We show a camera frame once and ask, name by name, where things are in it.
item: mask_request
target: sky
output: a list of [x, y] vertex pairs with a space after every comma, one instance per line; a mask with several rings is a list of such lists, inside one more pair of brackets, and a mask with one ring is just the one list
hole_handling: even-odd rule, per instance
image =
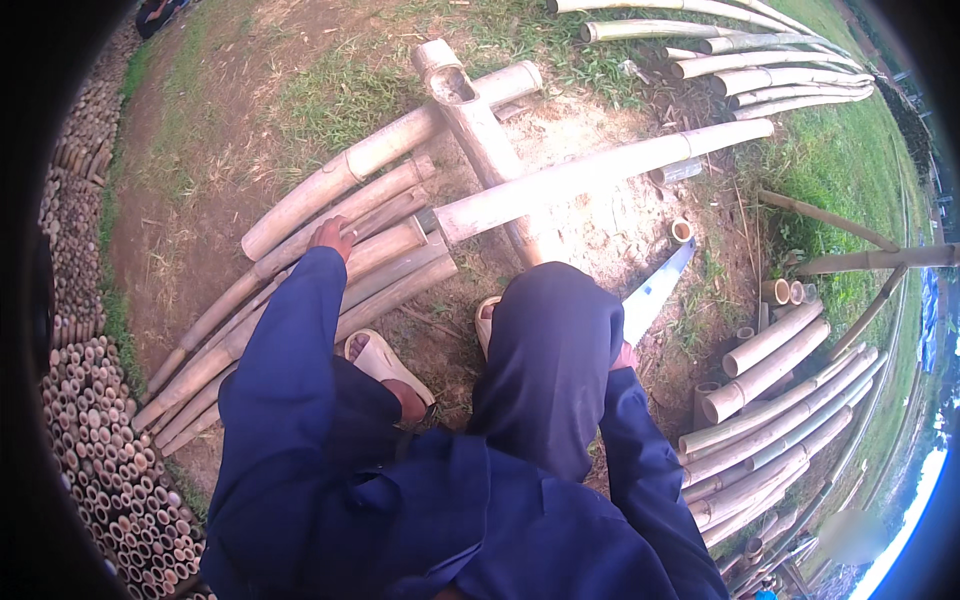
[[946, 458], [947, 453], [943, 450], [933, 450], [926, 455], [924, 466], [920, 471], [920, 482], [917, 484], [917, 497], [903, 514], [903, 527], [890, 542], [890, 545], [887, 546], [887, 549], [883, 551], [883, 554], [877, 557], [874, 564], [864, 574], [863, 579], [856, 585], [850, 600], [866, 600], [883, 581], [883, 577], [893, 566], [897, 556], [900, 555], [903, 547], [910, 540], [917, 523], [920, 522], [920, 517], [924, 514], [926, 503], [933, 493], [933, 487], [937, 483], [937, 478], [940, 476]]

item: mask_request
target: sandal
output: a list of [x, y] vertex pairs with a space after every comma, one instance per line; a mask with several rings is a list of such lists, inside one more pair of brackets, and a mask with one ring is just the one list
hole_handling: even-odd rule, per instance
[[344, 349], [349, 360], [350, 345], [357, 335], [363, 333], [368, 336], [367, 343], [360, 350], [356, 360], [352, 361], [357, 369], [373, 377], [377, 381], [386, 379], [396, 379], [409, 385], [420, 397], [424, 406], [427, 408], [427, 415], [430, 414], [430, 407], [436, 401], [430, 390], [427, 389], [417, 377], [411, 373], [400, 359], [396, 357], [393, 349], [387, 344], [383, 337], [372, 329], [358, 329], [347, 337]]
[[480, 302], [480, 304], [477, 306], [476, 312], [473, 313], [473, 326], [476, 327], [477, 339], [480, 341], [480, 349], [483, 350], [484, 358], [487, 358], [487, 347], [490, 346], [490, 334], [493, 328], [493, 319], [483, 319], [480, 317], [480, 315], [484, 308], [500, 303], [500, 299], [500, 296], [490, 296], [486, 300]]

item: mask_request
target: rubber slipper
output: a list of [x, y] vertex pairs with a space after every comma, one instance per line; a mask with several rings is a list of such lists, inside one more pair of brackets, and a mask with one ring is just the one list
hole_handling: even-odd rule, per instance
[[486, 300], [480, 302], [477, 306], [477, 311], [473, 313], [473, 326], [477, 330], [477, 339], [480, 340], [480, 349], [483, 350], [484, 358], [487, 358], [487, 348], [490, 346], [490, 334], [493, 329], [493, 319], [483, 319], [480, 317], [483, 309], [487, 306], [493, 306], [500, 302], [499, 296], [490, 296]]
[[414, 389], [414, 392], [417, 393], [417, 396], [420, 397], [420, 400], [422, 400], [423, 404], [429, 409], [436, 401], [433, 394], [423, 385], [423, 382], [403, 366], [403, 363], [396, 357], [396, 354], [393, 349], [390, 348], [390, 345], [387, 344], [387, 341], [376, 331], [372, 329], [358, 329], [351, 333], [349, 337], [347, 337], [346, 344], [344, 345], [347, 357], [349, 357], [350, 346], [353, 340], [361, 333], [367, 335], [369, 339], [366, 345], [363, 346], [363, 349], [360, 350], [360, 354], [356, 357], [356, 360], [353, 361], [356, 368], [377, 381], [384, 381], [386, 379], [402, 381]]

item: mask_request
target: dirt ground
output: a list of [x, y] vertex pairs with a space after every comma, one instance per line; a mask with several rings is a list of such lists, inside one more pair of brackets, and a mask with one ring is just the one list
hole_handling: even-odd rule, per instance
[[[351, 28], [374, 26], [369, 15], [321, 0], [265, 2], [252, 9], [247, 35], [201, 55], [206, 65], [201, 71], [204, 102], [224, 116], [213, 128], [215, 134], [193, 140], [190, 153], [178, 156], [183, 163], [206, 165], [207, 175], [206, 180], [195, 178], [179, 204], [151, 184], [157, 165], [152, 149], [163, 126], [157, 107], [164, 94], [171, 93], [163, 89], [164, 77], [177, 49], [186, 43], [179, 27], [190, 13], [162, 34], [165, 38], [128, 105], [122, 129], [126, 167], [116, 182], [121, 215], [110, 257], [129, 297], [130, 327], [148, 375], [187, 327], [249, 269], [240, 238], [288, 189], [282, 178], [271, 175], [276, 172], [272, 156], [277, 147], [274, 133], [260, 118], [261, 105], [278, 93], [295, 68], [302, 69], [321, 52], [335, 51], [324, 42], [324, 31], [349, 33]], [[210, 27], [214, 36], [235, 31], [237, 24], [222, 21]], [[277, 47], [268, 42], [273, 27], [299, 33]], [[262, 64], [271, 68], [250, 68]], [[546, 94], [521, 104], [525, 111], [504, 127], [528, 171], [655, 136], [667, 121], [658, 116], [663, 107], [617, 111], [586, 93], [561, 93], [549, 82]], [[684, 107], [676, 105], [673, 111]], [[438, 175], [425, 185], [433, 204], [481, 189], [449, 133], [418, 152], [428, 153], [438, 168]], [[683, 215], [693, 224], [701, 249], [640, 346], [638, 374], [650, 395], [651, 413], [674, 442], [692, 430], [693, 386], [712, 377], [733, 330], [756, 311], [756, 241], [750, 245], [755, 225], [748, 221], [745, 233], [732, 184], [732, 158], [719, 153], [710, 160], [714, 169], [705, 166], [696, 180], [665, 191], [640, 176], [597, 182], [576, 198], [551, 199], [551, 218], [570, 262], [620, 297], [670, 255], [666, 228], [672, 219]], [[406, 307], [455, 336], [399, 310], [371, 326], [436, 393], [440, 420], [460, 428], [469, 418], [471, 386], [483, 369], [472, 323], [474, 307], [500, 293], [520, 265], [500, 229], [467, 240], [452, 254], [458, 275]], [[207, 497], [216, 484], [222, 441], [218, 423], [174, 455]], [[595, 455], [588, 483], [604, 491], [601, 444]]]

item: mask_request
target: jacket sleeve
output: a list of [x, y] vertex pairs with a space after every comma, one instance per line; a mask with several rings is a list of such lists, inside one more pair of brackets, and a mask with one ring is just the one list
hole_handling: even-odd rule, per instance
[[607, 381], [600, 432], [607, 449], [611, 501], [653, 546], [681, 598], [729, 598], [680, 494], [683, 470], [647, 410], [632, 369]]
[[317, 247], [271, 296], [220, 393], [226, 433], [211, 520], [259, 463], [321, 448], [333, 410], [333, 336], [346, 283], [340, 254]]

